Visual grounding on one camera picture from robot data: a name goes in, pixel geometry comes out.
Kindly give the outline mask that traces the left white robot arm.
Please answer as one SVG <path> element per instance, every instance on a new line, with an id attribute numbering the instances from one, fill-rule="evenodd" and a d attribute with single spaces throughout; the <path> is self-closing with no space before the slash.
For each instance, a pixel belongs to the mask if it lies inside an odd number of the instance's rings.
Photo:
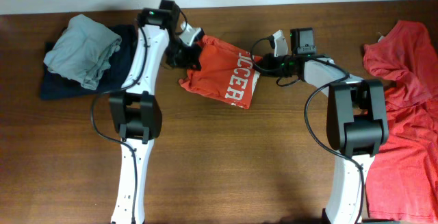
<path id="1" fill-rule="evenodd" d="M 188 24 L 181 8 L 161 0 L 157 9 L 144 8 L 138 15 L 138 42 L 133 62 L 121 90 L 110 94 L 109 106 L 120 136 L 121 169 L 114 224 L 143 223 L 144 190 L 148 161 L 162 129 L 162 111 L 155 84 L 162 63 L 170 68 L 199 71 L 204 35 Z"/>

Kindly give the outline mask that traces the orange printed t-shirt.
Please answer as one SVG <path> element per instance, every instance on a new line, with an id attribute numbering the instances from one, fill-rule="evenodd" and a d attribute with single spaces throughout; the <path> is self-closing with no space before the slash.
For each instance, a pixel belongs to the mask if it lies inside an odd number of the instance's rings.
<path id="1" fill-rule="evenodd" d="M 188 92 L 248 109 L 260 77 L 253 68 L 250 53 L 213 36 L 203 36 L 199 45 L 201 70 L 188 70 L 187 77 L 179 80 Z"/>

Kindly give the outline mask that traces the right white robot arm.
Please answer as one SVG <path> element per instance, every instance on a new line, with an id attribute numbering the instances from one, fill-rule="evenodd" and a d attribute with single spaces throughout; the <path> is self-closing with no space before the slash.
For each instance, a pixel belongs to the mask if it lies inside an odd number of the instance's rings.
<path id="1" fill-rule="evenodd" d="M 311 101 L 318 93 L 328 99 L 328 144 L 309 132 L 321 148 L 335 157 L 331 195 L 319 222 L 361 223 L 368 172 L 389 138 L 382 82 L 352 75 L 330 56 L 319 54 L 310 27 L 292 29 L 290 43 L 281 30 L 265 39 L 273 51 L 254 64 L 256 71 L 278 80 L 293 77 L 295 82 L 315 87 L 304 107 L 308 129 Z"/>

